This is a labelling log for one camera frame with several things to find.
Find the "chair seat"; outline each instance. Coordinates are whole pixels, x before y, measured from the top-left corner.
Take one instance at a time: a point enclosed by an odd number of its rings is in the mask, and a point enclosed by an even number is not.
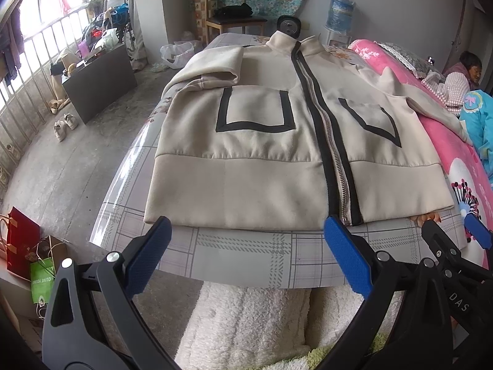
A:
[[[246,17],[246,18],[217,18],[211,17],[209,22],[217,23],[218,25],[228,25],[232,23],[251,23],[251,22],[267,22],[267,19],[262,17]]]

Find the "plaid tablecloth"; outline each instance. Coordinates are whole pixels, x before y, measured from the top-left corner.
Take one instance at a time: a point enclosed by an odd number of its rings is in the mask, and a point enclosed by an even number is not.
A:
[[[256,45],[267,40],[262,36],[224,33],[208,48]],[[328,51],[353,64],[364,64],[358,54],[349,50],[328,48]],[[132,238],[150,228],[144,223],[144,209],[159,133],[166,116],[164,100],[173,96],[177,88],[179,85],[167,92],[142,126],[99,210],[90,240],[108,251],[122,251]],[[443,211],[440,217],[440,226],[463,248],[467,242],[458,210]],[[366,238],[374,249],[388,251],[396,260],[418,263],[423,257],[432,257],[421,238],[421,230],[408,218],[349,229]],[[312,288],[346,283],[322,231],[259,232],[174,226],[171,243],[157,269],[239,286]]]

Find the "jacket collar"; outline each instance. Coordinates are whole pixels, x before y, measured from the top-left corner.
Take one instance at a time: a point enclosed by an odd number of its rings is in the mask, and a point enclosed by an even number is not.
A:
[[[272,50],[289,56],[296,46],[296,43],[300,42],[285,33],[277,31],[272,35],[272,37],[266,44]],[[301,42],[299,50],[303,53],[304,56],[307,56],[310,54],[320,53],[325,49],[322,44],[320,44],[319,39],[316,36],[310,36]]]

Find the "green shopping bag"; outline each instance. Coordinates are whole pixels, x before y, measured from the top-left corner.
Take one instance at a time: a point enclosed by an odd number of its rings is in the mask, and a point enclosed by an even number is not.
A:
[[[55,282],[55,266],[51,257],[31,263],[31,295],[33,303],[44,306],[50,300]]]

